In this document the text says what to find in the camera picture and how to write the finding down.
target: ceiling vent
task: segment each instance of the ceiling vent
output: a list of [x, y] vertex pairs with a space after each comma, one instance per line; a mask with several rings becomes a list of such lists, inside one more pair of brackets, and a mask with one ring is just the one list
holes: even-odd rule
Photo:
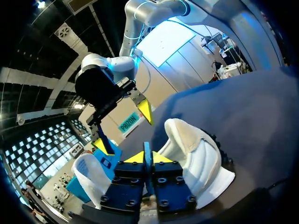
[[64, 3], [74, 14], [77, 14], [96, 1], [97, 0], [64, 0]]
[[65, 38], [69, 33], [70, 33], [71, 29], [68, 26], [62, 26], [58, 29], [58, 37], [59, 38]]

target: ceiling light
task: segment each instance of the ceiling light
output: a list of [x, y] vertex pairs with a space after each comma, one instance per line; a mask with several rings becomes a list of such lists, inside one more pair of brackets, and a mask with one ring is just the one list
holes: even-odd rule
[[38, 8], [44, 8], [45, 4], [46, 4], [44, 1], [38, 1], [37, 3], [38, 3], [38, 6], [37, 6]]
[[76, 104], [76, 105], [74, 105], [74, 108], [75, 108], [75, 109], [82, 109], [83, 106], [82, 106], [81, 104]]

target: glass wall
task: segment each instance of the glass wall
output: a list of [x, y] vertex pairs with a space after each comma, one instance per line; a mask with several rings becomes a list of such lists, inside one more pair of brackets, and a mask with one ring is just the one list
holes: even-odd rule
[[86, 128], [82, 125], [82, 123], [80, 121], [78, 121], [77, 119], [74, 119], [74, 120], [71, 120], [71, 122], [73, 123], [75, 128], [78, 130], [79, 135], [81, 135], [81, 137], [83, 139], [85, 139], [86, 142], [90, 142], [92, 140], [92, 136], [90, 135], [90, 133], [86, 130]]
[[52, 125], [28, 136], [5, 151], [15, 182], [26, 188], [25, 181], [41, 189], [71, 159], [69, 151], [79, 140], [65, 122]]

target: shoe upper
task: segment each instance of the shoe upper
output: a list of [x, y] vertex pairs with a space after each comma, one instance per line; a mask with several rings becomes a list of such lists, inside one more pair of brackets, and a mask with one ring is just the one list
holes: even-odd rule
[[199, 197], [221, 168], [219, 149], [208, 134], [183, 120], [168, 119], [164, 127], [169, 139], [158, 153], [180, 163], [186, 184]]

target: blue light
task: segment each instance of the blue light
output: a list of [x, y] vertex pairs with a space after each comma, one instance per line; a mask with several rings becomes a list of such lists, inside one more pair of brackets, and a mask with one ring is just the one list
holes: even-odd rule
[[188, 28], [171, 21], [156, 26], [136, 48], [155, 66], [160, 67], [177, 50], [195, 36]]

